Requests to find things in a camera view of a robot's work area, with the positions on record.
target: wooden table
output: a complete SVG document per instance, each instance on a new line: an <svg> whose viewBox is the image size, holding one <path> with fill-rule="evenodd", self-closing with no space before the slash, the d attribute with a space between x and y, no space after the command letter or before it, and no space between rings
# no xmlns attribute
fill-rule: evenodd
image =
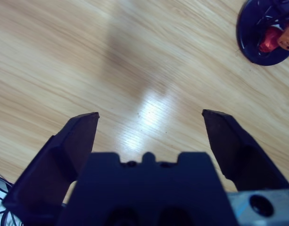
<svg viewBox="0 0 289 226"><path fill-rule="evenodd" d="M215 160L206 108L235 116L289 180L289 58L262 67L240 53L243 3L0 0L0 173L14 182L51 135L88 112L100 113L96 152Z"/></svg>

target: black round base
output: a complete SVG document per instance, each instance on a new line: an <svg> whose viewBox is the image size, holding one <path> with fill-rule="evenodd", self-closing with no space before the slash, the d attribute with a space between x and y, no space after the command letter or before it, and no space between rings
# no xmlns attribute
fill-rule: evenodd
<svg viewBox="0 0 289 226"><path fill-rule="evenodd" d="M282 5L288 8L289 1L285 2ZM273 0L248 0L244 4L237 23L237 40L242 53L252 63L264 66L275 65L289 56L289 51L280 47L271 53L259 51L259 44L268 28L264 25L265 22L283 12L284 8L274 6Z"/></svg>

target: red object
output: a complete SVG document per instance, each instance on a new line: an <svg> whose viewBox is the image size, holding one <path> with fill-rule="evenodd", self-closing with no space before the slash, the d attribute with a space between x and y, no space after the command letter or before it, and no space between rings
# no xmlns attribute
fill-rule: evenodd
<svg viewBox="0 0 289 226"><path fill-rule="evenodd" d="M282 33L283 31L277 27L269 27L265 33L264 40L259 46L259 50L264 53L270 53L275 50L279 46L277 40Z"/></svg>

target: dark blue plastic part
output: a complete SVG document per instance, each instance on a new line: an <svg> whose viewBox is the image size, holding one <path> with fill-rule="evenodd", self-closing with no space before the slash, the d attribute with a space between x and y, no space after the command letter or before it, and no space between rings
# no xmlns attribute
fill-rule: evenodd
<svg viewBox="0 0 289 226"><path fill-rule="evenodd" d="M206 153L177 163L122 164L92 153L57 226L236 226L227 195Z"/></svg>
<svg viewBox="0 0 289 226"><path fill-rule="evenodd" d="M221 171L239 191L289 188L271 159L231 115L204 110L203 116Z"/></svg>
<svg viewBox="0 0 289 226"><path fill-rule="evenodd" d="M92 151L99 114L71 118L32 160L3 205L25 226L55 225L62 202Z"/></svg>

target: orange object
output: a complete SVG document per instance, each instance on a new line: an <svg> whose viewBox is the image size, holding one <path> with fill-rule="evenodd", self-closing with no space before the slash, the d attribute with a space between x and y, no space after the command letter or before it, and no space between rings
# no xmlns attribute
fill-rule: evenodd
<svg viewBox="0 0 289 226"><path fill-rule="evenodd" d="M278 39L283 31L277 27L269 27L265 33L264 40L259 46L259 50L264 53L270 53L275 50L279 44Z"/></svg>
<svg viewBox="0 0 289 226"><path fill-rule="evenodd" d="M289 50L289 24L287 25L285 31L278 39L278 44L285 50Z"/></svg>

